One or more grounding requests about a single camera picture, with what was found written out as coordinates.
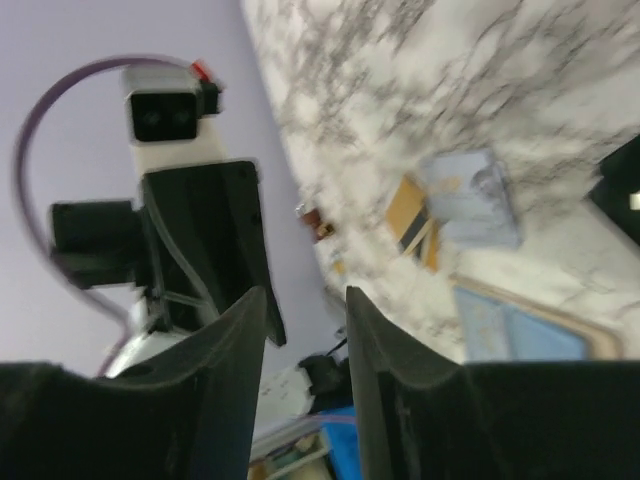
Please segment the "beige card holder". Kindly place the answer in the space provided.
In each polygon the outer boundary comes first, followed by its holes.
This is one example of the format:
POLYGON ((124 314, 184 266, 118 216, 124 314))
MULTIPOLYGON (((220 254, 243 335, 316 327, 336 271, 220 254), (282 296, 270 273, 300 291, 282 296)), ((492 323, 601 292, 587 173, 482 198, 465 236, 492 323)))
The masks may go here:
POLYGON ((450 281, 470 362, 624 357, 620 337, 605 327, 458 274, 450 281))

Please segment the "black card stack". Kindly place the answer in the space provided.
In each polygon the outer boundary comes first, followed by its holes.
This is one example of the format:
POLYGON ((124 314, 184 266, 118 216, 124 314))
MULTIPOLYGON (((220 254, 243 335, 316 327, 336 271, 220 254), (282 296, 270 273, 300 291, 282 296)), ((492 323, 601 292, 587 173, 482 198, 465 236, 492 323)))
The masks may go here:
POLYGON ((639 243, 639 210, 631 196, 639 192, 639 136, 604 157, 596 172, 600 180, 588 198, 634 243, 639 243))

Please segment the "gold card stack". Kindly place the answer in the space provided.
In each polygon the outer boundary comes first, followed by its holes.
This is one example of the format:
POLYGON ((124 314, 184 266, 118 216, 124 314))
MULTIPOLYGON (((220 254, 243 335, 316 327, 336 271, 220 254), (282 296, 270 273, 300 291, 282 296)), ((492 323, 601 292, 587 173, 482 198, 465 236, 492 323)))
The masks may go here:
POLYGON ((385 212, 386 223, 400 253, 429 271, 440 269, 440 226, 427 206, 425 191, 404 175, 385 212))

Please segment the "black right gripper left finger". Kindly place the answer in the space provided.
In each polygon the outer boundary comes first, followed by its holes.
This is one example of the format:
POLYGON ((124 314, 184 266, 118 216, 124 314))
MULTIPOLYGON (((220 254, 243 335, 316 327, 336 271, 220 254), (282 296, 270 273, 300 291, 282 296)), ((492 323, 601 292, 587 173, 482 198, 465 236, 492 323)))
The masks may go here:
POLYGON ((266 337, 255 287, 218 320, 113 379, 1 368, 5 479, 243 479, 266 337))

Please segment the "silver VIP card stack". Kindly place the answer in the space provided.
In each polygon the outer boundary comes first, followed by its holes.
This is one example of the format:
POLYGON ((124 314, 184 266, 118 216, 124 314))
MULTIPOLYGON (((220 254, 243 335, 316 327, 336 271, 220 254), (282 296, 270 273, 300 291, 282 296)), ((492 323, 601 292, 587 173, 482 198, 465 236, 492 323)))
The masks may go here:
POLYGON ((417 179, 444 240, 460 249, 520 247, 506 170, 490 149, 425 158, 417 179))

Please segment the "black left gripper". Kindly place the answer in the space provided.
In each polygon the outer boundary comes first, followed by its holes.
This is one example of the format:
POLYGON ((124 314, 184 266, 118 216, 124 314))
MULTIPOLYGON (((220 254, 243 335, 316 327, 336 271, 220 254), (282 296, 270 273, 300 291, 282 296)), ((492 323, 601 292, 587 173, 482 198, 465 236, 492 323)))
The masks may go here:
POLYGON ((285 345, 255 162, 245 158, 153 171, 140 187, 141 212, 128 199, 50 206, 49 258, 71 283, 82 290, 135 284, 145 263, 146 236, 146 295, 155 329, 195 332, 248 290, 261 287, 267 337, 285 345))

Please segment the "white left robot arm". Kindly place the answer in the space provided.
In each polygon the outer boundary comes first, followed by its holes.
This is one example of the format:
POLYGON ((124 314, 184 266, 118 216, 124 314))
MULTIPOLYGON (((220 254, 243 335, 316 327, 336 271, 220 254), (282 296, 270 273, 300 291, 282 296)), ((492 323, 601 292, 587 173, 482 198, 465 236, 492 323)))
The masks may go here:
POLYGON ((53 244, 73 285, 131 284, 138 303, 127 333, 105 368, 115 376, 214 323, 248 290, 266 293, 266 335, 287 342, 272 287, 263 231, 259 174, 251 159, 152 171, 142 203, 55 203, 53 244))

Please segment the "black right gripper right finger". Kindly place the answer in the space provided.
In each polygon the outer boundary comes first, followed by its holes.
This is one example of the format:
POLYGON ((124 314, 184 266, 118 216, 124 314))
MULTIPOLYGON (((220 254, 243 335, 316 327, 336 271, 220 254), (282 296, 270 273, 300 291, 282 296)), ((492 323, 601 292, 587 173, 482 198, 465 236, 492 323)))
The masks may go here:
POLYGON ((635 361, 455 363, 357 287, 347 340, 366 479, 635 479, 635 361))

